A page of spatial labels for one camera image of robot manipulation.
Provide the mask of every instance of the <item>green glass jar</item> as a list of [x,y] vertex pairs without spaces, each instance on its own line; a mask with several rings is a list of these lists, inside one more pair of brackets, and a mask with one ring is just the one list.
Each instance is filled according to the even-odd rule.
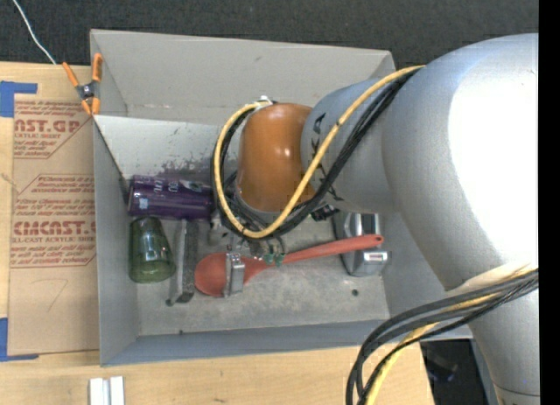
[[158,283],[175,273],[175,262],[161,221],[140,217],[130,223],[129,277],[135,283]]

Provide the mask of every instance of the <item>gray carpet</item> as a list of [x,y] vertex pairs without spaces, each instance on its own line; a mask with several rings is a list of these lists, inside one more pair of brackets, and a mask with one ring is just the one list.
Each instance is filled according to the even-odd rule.
[[[90,28],[389,49],[398,67],[538,30],[539,0],[20,0],[56,60],[88,62]],[[0,59],[45,61],[10,0]]]

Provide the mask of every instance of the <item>white cable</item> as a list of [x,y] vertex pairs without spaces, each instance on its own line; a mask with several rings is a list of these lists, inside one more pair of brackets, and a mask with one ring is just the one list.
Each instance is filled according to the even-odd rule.
[[21,5],[19,5],[18,0],[11,0],[14,5],[17,7],[17,9],[19,10],[19,13],[21,15],[21,17],[24,19],[25,25],[27,26],[27,30],[29,30],[29,33],[31,34],[31,37],[33,38],[33,41],[35,41],[35,44],[37,45],[37,47],[43,51],[43,53],[46,55],[46,57],[51,61],[51,63],[53,63],[54,65],[56,65],[56,60],[53,58],[53,56],[43,47],[43,45],[39,42],[39,40],[37,39],[37,37],[35,36],[35,33],[33,32],[32,29],[32,25],[29,23],[29,19],[27,19],[27,16],[25,15],[24,9],[21,8]]

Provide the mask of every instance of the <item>purple can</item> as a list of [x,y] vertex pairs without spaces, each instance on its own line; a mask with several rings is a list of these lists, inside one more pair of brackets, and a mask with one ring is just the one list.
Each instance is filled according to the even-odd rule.
[[210,185],[179,176],[134,175],[129,190],[129,214],[178,220],[209,220],[214,209]]

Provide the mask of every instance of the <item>orange spoon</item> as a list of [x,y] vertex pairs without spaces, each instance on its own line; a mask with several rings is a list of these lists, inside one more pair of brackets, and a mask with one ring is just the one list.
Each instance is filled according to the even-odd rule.
[[[376,247],[383,243],[383,237],[378,234],[359,235],[339,241],[331,241],[317,247],[302,249],[295,253],[287,254],[283,259],[283,264],[294,263],[316,257],[347,253]],[[243,285],[249,279],[258,275],[261,271],[269,269],[274,265],[267,265],[264,261],[243,257],[245,263],[245,274]],[[212,253],[202,259],[194,270],[194,285],[197,290],[212,297],[222,297],[226,286],[226,253]]]

